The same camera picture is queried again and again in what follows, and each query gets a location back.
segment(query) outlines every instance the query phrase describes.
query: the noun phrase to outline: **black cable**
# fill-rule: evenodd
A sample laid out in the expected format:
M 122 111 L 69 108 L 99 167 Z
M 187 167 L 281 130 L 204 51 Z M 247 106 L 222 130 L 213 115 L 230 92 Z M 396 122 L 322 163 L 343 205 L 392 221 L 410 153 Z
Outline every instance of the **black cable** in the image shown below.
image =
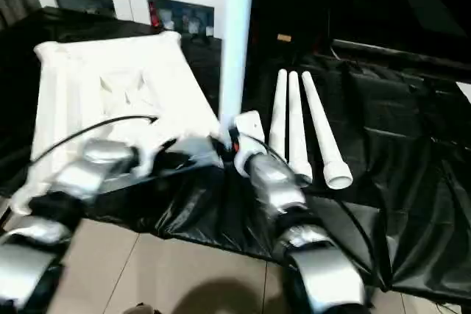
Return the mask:
M 248 134 L 245 134 L 245 133 L 241 133 L 242 135 L 244 136 L 247 136 L 248 138 L 251 138 L 253 139 L 254 141 L 257 141 L 259 144 L 261 144 L 265 149 L 267 149 L 271 154 L 273 154 L 279 161 L 281 161 L 286 167 L 289 168 L 289 170 L 291 170 L 291 167 L 289 166 L 289 164 L 274 150 L 272 149 L 267 143 L 264 143 L 263 141 L 257 139 L 257 138 L 254 138 L 253 136 L 251 135 L 248 135 Z M 369 239 L 368 235 L 366 234 L 364 228 L 362 227 L 362 225 L 360 224 L 360 222 L 358 221 L 358 219 L 355 217 L 355 215 L 353 215 L 353 213 L 350 211 L 350 209 L 345 205 L 345 203 L 341 200 L 338 200 L 336 198 L 333 198 L 333 200 L 340 206 L 340 208 L 342 209 L 342 211 L 344 211 L 344 213 L 347 214 L 347 216 L 349 217 L 349 219 L 353 222 L 353 224 L 355 225 L 355 228 L 360 232 L 360 235 L 361 237 L 363 238 L 363 242 L 365 243 L 367 249 L 368 249 L 368 254 L 369 254 L 369 258 L 371 260 L 371 266 L 372 266 L 372 275 L 375 279 L 375 283 L 373 284 L 375 287 L 380 287 L 379 284 L 380 284 L 380 278 L 379 278 L 379 273 L 378 273 L 378 262 L 376 261 L 376 256 L 375 256 L 375 253 L 374 253 L 374 249 L 373 249 L 373 245 L 372 245 L 372 242 L 371 240 Z
M 443 305 L 443 304 L 439 304 L 439 303 L 435 303 L 434 301 L 432 301 L 432 303 L 434 303 L 436 305 L 436 309 L 441 313 L 441 314 L 444 314 L 441 310 L 440 310 L 440 307 L 442 308 L 445 308 L 446 310 L 449 310 L 450 312 L 454 313 L 454 314 L 458 314 L 457 311 L 447 307 L 446 305 Z
M 371 266 L 372 266 L 372 275 L 374 282 L 373 285 L 375 287 L 380 287 L 380 277 L 378 273 L 378 262 L 376 260 L 375 256 L 375 250 L 373 249 L 373 245 L 371 240 L 369 239 L 368 235 L 365 232 L 365 229 L 362 227 L 358 219 L 353 215 L 352 211 L 345 205 L 345 203 L 341 200 L 338 200 L 336 198 L 333 198 L 333 200 L 340 206 L 342 211 L 347 214 L 349 219 L 353 222 L 355 225 L 355 228 L 360 232 L 361 237 L 363 238 L 363 242 L 365 243 L 366 247 L 368 248 L 368 254 L 369 254 L 369 259 L 371 260 Z
M 38 157 L 36 157 L 33 161 L 31 161 L 28 166 L 31 167 L 32 165 L 35 165 L 36 163 L 41 161 L 45 156 L 47 156 L 48 154 L 53 152 L 57 147 L 63 145 L 64 143 L 69 142 L 70 140 L 72 140 L 72 139 L 74 139 L 74 138 L 76 138 L 80 135 L 85 134 L 86 132 L 97 129 L 97 128 L 99 128 L 101 126 L 104 126 L 104 125 L 114 123 L 116 121 L 127 121 L 127 120 L 130 120 L 130 119 L 149 119 L 151 123 L 154 123 L 158 119 L 158 117 L 156 117 L 154 115 L 124 115 L 122 117 L 107 119 L 106 121 L 102 121 L 100 123 L 89 126 L 88 128 L 85 128 L 85 129 L 82 129 L 78 132 L 75 132 L 74 134 L 69 135 L 68 137 L 62 139 L 61 141 L 59 141 L 57 143 L 55 143 L 54 145 L 49 147 L 47 150 L 45 150 L 45 152 L 43 152 Z
M 27 169 L 39 161 L 41 161 L 44 157 L 46 157 L 48 154 L 53 152 L 57 147 L 63 145 L 64 143 L 69 142 L 70 140 L 85 134 L 86 132 L 89 132 L 91 130 L 97 129 L 101 126 L 108 125 L 111 123 L 114 123 L 116 121 L 127 121 L 130 119 L 149 119 L 151 123 L 156 121 L 158 117 L 154 115 L 124 115 L 122 117 L 117 117 L 117 118 L 111 118 L 107 119 L 106 121 L 102 121 L 100 123 L 94 124 L 92 126 L 89 126 L 88 128 L 82 129 L 78 132 L 75 132 L 72 135 L 69 135 L 68 137 L 62 139 L 61 141 L 55 143 L 51 147 L 49 147 L 47 150 L 45 150 L 42 154 L 40 154 L 38 157 L 36 157 L 33 161 L 30 161 L 28 164 L 26 164 L 22 169 L 18 171 L 18 173 L 10 179 L 10 184 L 7 187 L 7 190 L 4 192 L 4 195 L 7 197 L 11 197 L 11 195 L 14 194 L 14 192 L 17 191 L 17 189 L 20 188 L 20 186 L 24 183 L 24 178 L 27 175 Z

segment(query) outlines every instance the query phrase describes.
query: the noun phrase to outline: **floor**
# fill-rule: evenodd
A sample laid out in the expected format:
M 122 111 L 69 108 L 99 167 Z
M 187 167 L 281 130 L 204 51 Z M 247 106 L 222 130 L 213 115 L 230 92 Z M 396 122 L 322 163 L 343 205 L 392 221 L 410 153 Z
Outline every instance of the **floor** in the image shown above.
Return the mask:
M 84 221 L 65 263 L 49 314 L 121 314 L 140 302 L 163 314 L 287 313 L 276 265 L 109 224 Z M 440 314 L 394 292 L 374 304 L 373 313 Z

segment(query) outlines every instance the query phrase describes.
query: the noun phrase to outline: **black plastic sheet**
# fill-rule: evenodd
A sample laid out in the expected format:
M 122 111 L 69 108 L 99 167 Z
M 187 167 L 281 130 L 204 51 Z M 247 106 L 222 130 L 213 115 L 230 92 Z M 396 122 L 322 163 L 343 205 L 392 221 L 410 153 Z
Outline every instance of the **black plastic sheet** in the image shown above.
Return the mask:
M 11 189 L 11 177 L 29 161 L 40 68 L 34 46 L 47 40 L 157 32 L 132 22 L 45 9 L 0 33 L 2 193 Z M 216 111 L 220 43 L 186 38 L 182 47 Z M 273 57 L 248 71 L 244 110 L 258 110 L 267 133 L 278 69 L 312 73 L 354 183 L 340 191 L 326 187 L 302 93 L 314 170 L 314 183 L 304 191 L 310 208 L 353 253 L 366 281 L 374 281 L 367 247 L 334 198 L 347 203 L 370 237 L 384 290 L 471 304 L 471 104 L 456 84 L 314 56 L 285 65 Z M 156 178 L 103 195 L 88 216 L 136 232 L 271 260 L 274 240 L 261 206 L 231 164 Z

